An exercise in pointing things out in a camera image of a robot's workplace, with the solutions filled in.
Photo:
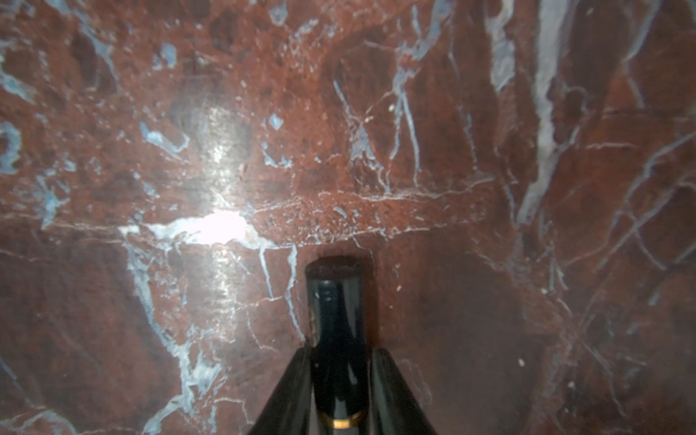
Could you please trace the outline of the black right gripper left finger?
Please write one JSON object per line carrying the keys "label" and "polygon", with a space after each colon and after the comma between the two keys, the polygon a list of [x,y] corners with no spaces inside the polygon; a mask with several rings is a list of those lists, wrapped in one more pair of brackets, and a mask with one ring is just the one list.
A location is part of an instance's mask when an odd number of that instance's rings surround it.
{"label": "black right gripper left finger", "polygon": [[295,352],[249,434],[308,435],[312,350],[305,344]]}

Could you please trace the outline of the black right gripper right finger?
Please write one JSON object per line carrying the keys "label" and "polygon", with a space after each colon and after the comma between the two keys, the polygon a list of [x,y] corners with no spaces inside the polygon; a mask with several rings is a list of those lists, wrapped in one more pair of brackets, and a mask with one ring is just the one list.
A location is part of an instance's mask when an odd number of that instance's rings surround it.
{"label": "black right gripper right finger", "polygon": [[384,348],[373,349],[370,383],[376,434],[437,434]]}

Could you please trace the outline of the black silver mascara tube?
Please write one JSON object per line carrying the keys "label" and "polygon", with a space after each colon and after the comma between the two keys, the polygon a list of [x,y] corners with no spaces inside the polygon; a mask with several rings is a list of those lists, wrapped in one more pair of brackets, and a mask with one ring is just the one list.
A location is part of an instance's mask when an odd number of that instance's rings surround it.
{"label": "black silver mascara tube", "polygon": [[355,257],[322,257],[304,272],[311,375],[320,434],[367,434],[370,408],[364,272]]}

